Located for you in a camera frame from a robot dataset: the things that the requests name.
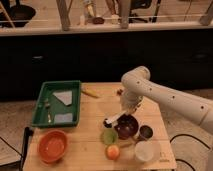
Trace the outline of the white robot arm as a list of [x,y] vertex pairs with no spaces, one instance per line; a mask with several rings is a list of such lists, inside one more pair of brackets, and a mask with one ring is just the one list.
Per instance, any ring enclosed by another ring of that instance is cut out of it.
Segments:
[[147,97],[181,114],[213,135],[213,100],[171,89],[150,81],[150,71],[139,66],[121,78],[124,91],[120,101],[124,110],[133,109],[140,97]]

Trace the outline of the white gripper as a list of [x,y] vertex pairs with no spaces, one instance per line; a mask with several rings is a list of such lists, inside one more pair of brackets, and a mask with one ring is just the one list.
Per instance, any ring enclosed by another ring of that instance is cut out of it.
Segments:
[[142,102],[142,97],[125,89],[121,94],[121,108],[126,114],[133,114]]

